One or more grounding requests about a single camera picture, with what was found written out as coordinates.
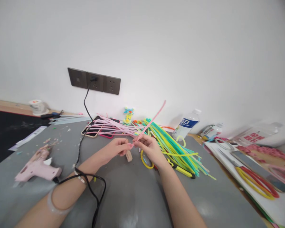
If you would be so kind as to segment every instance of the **person's right hand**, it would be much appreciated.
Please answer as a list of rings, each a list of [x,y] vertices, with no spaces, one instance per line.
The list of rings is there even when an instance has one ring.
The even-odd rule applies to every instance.
[[[159,145],[155,138],[143,134],[142,137],[137,141],[137,137],[133,139],[135,147],[139,147],[148,155],[148,158],[158,167],[162,168],[169,165],[164,154],[161,152]]]

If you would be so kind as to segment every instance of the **gray table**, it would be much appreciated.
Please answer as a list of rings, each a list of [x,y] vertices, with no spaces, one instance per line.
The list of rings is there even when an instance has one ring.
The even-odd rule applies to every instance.
[[[51,181],[34,177],[22,186],[13,188],[14,177],[26,162],[48,139],[58,138],[59,144],[51,152],[52,165],[61,167],[60,180],[72,172],[77,159],[78,145],[86,122],[48,127],[40,135],[22,146],[19,151],[0,163],[0,227],[13,227],[20,218],[55,186]],[[104,147],[110,139],[86,137],[82,142],[80,161]],[[204,218],[208,228],[266,227],[257,212],[239,190],[228,180],[217,162],[191,137],[186,138],[187,148],[198,152],[202,162],[217,181],[201,174],[192,180],[176,172],[190,198]],[[172,227],[168,205],[161,187],[158,172],[142,164],[137,148],[132,149],[132,162],[115,157],[98,171],[106,179],[105,193],[97,220],[97,227]],[[100,197],[103,183],[92,183]],[[96,201],[86,189],[61,227],[91,227]]]

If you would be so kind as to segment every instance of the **wall outlet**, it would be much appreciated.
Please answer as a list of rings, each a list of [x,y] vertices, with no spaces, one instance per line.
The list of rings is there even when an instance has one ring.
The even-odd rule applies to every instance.
[[[89,86],[89,83],[90,83],[90,89],[91,90],[103,92],[104,91],[104,77],[105,76],[103,76],[101,74],[87,72],[86,73],[87,86]],[[97,81],[91,82],[91,79],[93,79],[93,78],[97,78]]]
[[[120,89],[120,82],[120,78],[104,76],[104,92],[118,95]]]
[[[71,80],[71,85],[87,89],[88,85],[86,83],[86,72],[82,70],[77,70],[73,68],[68,68],[69,76]]]

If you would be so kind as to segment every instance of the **black mat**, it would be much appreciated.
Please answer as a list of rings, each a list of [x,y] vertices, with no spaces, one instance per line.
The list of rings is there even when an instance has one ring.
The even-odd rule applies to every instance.
[[[8,150],[40,126],[49,126],[49,120],[0,111],[0,162],[10,156]]]

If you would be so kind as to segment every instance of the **power cord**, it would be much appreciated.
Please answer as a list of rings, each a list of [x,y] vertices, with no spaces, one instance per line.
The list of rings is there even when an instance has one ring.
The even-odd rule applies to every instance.
[[[89,113],[89,111],[88,111],[88,109],[87,109],[87,107],[86,107],[86,97],[88,96],[88,93],[89,93],[89,90],[90,90],[90,85],[91,85],[91,83],[92,83],[93,81],[97,81],[97,78],[92,78],[92,79],[90,80],[90,83],[89,83],[89,86],[88,86],[88,91],[86,92],[85,99],[84,99],[84,101],[83,101],[83,104],[84,104],[84,106],[85,106],[85,109],[86,109],[86,111],[87,111],[87,113],[88,113],[88,115],[89,115],[89,117],[91,118],[92,121],[93,121],[93,118],[91,117],[91,115],[90,115],[90,113]],[[102,201],[102,199],[103,199],[103,197],[104,197],[104,194],[105,194],[105,190],[106,190],[106,187],[107,187],[107,183],[106,183],[106,181],[105,181],[104,178],[102,178],[102,177],[100,177],[100,176],[97,176],[97,175],[94,175],[94,174],[85,174],[85,173],[83,173],[82,171],[80,171],[80,170],[76,167],[77,164],[78,164],[78,162],[79,162],[79,159],[80,159],[81,143],[82,143],[82,141],[83,141],[83,139],[84,139],[86,133],[89,131],[90,128],[91,128],[91,126],[85,131],[85,133],[83,134],[83,137],[81,138],[80,143],[79,143],[78,158],[77,158],[77,161],[76,161],[75,167],[74,167],[74,169],[75,169],[75,171],[78,173],[78,175],[74,175],[74,176],[68,177],[68,178],[64,179],[63,181],[59,181],[58,178],[55,177],[55,178],[53,179],[53,181],[54,181],[56,184],[62,184],[62,183],[64,183],[64,182],[66,182],[66,181],[68,181],[68,180],[71,180],[71,179],[73,179],[73,178],[76,178],[76,177],[80,177],[80,176],[83,176],[83,177],[84,177],[84,179],[85,179],[85,181],[86,181],[86,183],[87,183],[87,185],[88,185],[88,188],[89,188],[90,192],[91,192],[92,195],[95,197],[96,202],[97,202],[97,207],[96,207],[96,209],[95,209],[95,212],[94,212],[94,215],[93,215],[93,220],[92,220],[92,228],[94,228],[95,225],[96,225],[96,220],[97,220],[97,215],[98,215],[99,207],[100,207],[101,201]],[[89,183],[89,180],[88,180],[88,177],[87,177],[87,176],[92,176],[92,177],[98,178],[98,179],[100,179],[101,181],[104,182],[104,190],[103,190],[103,192],[102,192],[102,195],[101,195],[101,197],[100,197],[100,200],[98,199],[98,197],[97,197],[97,196],[95,195],[95,193],[93,192],[93,190],[92,190],[92,188],[91,188],[91,185],[90,185],[90,183]]]

